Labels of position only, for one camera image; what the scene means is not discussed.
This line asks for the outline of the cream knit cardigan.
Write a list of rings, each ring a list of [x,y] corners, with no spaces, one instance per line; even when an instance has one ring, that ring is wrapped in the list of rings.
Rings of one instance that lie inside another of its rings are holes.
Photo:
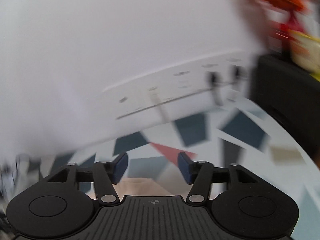
[[[112,185],[120,199],[124,196],[172,196],[172,193],[151,178],[124,178]]]

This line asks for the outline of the black plug left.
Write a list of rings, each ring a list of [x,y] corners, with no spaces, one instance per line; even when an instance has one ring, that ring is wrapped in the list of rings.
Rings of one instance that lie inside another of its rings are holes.
[[[208,72],[208,83],[210,91],[213,96],[213,100],[217,106],[222,106],[222,99],[220,96],[220,80],[218,72]]]

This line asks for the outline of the black plug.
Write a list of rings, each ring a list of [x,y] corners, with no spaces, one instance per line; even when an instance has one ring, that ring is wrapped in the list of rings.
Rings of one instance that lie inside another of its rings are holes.
[[[241,79],[241,67],[233,66],[232,85],[236,85]]]
[[[222,99],[220,96],[220,80],[218,72],[208,72],[208,83],[210,91],[213,96],[213,100],[217,106],[222,106]]]

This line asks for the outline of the black plug right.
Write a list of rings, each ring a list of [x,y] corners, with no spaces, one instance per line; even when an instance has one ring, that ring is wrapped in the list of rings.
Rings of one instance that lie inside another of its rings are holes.
[[[233,66],[232,85],[236,85],[241,79],[241,67]]]

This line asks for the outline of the black bedside cabinet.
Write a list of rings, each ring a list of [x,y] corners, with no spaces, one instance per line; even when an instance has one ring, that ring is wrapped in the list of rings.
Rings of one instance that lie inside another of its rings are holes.
[[[319,140],[319,81],[292,61],[258,57],[250,98],[288,131]]]

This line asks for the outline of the white wall socket panel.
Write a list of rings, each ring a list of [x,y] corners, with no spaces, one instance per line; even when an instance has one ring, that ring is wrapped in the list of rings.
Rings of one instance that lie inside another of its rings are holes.
[[[209,73],[213,72],[218,75],[217,90],[224,99],[231,92],[235,66],[247,68],[249,54],[231,51],[178,64],[109,88],[104,95],[113,116],[122,119],[159,103],[209,92]]]

